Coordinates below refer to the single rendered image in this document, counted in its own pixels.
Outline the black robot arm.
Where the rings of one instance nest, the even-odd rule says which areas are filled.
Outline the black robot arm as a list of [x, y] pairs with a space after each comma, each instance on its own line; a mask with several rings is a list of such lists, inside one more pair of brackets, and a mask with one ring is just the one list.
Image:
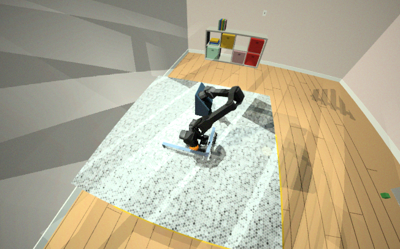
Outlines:
[[[210, 115], [203, 116], [201, 118], [193, 119], [189, 124], [189, 130], [185, 134], [183, 142], [188, 147], [197, 147], [197, 137], [201, 137], [206, 131], [208, 131], [213, 123], [227, 115], [231, 111], [235, 110], [237, 106], [241, 105], [243, 99], [245, 97], [244, 93], [240, 89], [239, 86], [233, 86], [231, 89], [216, 89], [214, 86], [206, 86], [204, 91], [200, 91], [198, 96], [203, 101], [204, 98], [210, 97], [210, 99], [214, 99], [216, 96], [220, 96], [223, 98], [228, 98], [226, 104], [221, 106], [216, 111], [212, 112]], [[236, 104], [233, 102], [235, 101]], [[199, 131], [201, 130], [201, 132]]]

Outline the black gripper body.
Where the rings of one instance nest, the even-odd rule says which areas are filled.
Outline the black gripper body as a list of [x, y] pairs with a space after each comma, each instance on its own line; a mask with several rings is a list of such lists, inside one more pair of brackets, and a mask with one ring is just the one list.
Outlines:
[[[186, 133], [187, 133], [186, 130], [181, 130], [181, 132], [180, 132], [180, 134], [179, 134], [179, 139], [184, 139]], [[197, 137], [199, 140], [201, 140], [201, 144], [207, 145], [209, 136], [203, 135], [203, 136], [201, 136], [201, 137], [199, 137], [199, 136], [196, 136], [196, 137]]]

